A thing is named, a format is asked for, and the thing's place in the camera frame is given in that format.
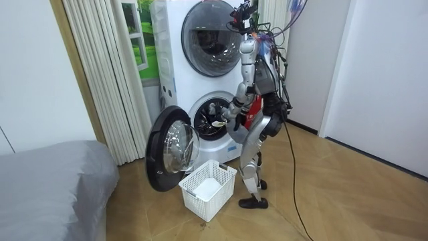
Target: white wall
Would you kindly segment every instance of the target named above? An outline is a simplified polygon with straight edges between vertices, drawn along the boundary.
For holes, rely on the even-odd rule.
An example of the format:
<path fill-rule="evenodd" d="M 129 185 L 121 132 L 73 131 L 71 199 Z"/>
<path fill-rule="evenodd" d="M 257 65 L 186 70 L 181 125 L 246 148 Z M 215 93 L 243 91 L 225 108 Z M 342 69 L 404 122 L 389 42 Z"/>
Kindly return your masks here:
<path fill-rule="evenodd" d="M 428 1 L 353 1 L 326 135 L 428 176 Z"/>
<path fill-rule="evenodd" d="M 350 0 L 308 0 L 290 30 L 290 119 L 320 130 Z"/>
<path fill-rule="evenodd" d="M 48 0 L 0 8 L 0 125 L 14 149 L 94 140 Z"/>

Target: door window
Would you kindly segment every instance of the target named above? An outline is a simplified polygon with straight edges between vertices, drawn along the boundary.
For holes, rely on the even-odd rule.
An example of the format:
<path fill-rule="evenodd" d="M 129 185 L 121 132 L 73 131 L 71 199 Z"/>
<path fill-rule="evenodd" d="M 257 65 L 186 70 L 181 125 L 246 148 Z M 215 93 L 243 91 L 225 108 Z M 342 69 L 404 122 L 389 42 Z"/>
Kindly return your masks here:
<path fill-rule="evenodd" d="M 239 62 L 243 36 L 226 28 L 233 21 L 232 11 L 224 1 L 203 1 L 187 14 L 181 33 L 183 51 L 200 74 L 222 76 Z"/>

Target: round glass door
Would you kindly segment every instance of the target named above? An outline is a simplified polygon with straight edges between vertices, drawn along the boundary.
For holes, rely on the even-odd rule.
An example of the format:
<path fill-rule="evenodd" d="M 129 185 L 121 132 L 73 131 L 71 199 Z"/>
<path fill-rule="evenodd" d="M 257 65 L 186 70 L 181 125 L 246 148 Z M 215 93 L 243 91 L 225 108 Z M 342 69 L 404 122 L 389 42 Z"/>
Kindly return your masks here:
<path fill-rule="evenodd" d="M 198 149 L 197 131 L 182 120 L 176 120 L 169 127 L 163 144 L 163 163 L 166 171 L 190 171 L 198 156 Z"/>
<path fill-rule="evenodd" d="M 153 189 L 168 191 L 193 168 L 199 134 L 189 115 L 177 106 L 164 109 L 153 124 L 146 147 L 146 174 Z"/>
<path fill-rule="evenodd" d="M 198 73 L 216 77 L 230 72 L 239 62 L 243 36 L 226 28 L 233 21 L 232 6 L 224 1 L 202 1 L 183 23 L 181 43 L 187 61 Z"/>

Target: gray bedsheet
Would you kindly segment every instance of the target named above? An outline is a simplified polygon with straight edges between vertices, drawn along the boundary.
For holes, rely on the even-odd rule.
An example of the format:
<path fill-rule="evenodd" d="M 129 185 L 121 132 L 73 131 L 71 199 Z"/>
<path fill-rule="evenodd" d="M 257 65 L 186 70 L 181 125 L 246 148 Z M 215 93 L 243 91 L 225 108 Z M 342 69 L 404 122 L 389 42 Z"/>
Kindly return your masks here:
<path fill-rule="evenodd" d="M 0 240 L 95 240 L 118 178 L 96 141 L 0 156 Z"/>

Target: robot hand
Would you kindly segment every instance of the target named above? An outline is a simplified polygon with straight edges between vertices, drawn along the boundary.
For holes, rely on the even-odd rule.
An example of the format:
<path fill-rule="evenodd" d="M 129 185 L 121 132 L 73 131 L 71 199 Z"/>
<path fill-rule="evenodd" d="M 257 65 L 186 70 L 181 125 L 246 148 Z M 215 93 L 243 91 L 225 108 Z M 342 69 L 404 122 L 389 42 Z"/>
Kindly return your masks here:
<path fill-rule="evenodd" d="M 226 126 L 227 132 L 236 143 L 244 143 L 248 135 L 248 130 L 244 127 L 246 121 L 245 115 L 239 113 L 235 115 L 235 118 L 230 118 L 231 113 L 228 108 L 223 107 L 220 109 L 214 104 L 210 105 L 209 114 L 215 116 L 214 127 Z"/>

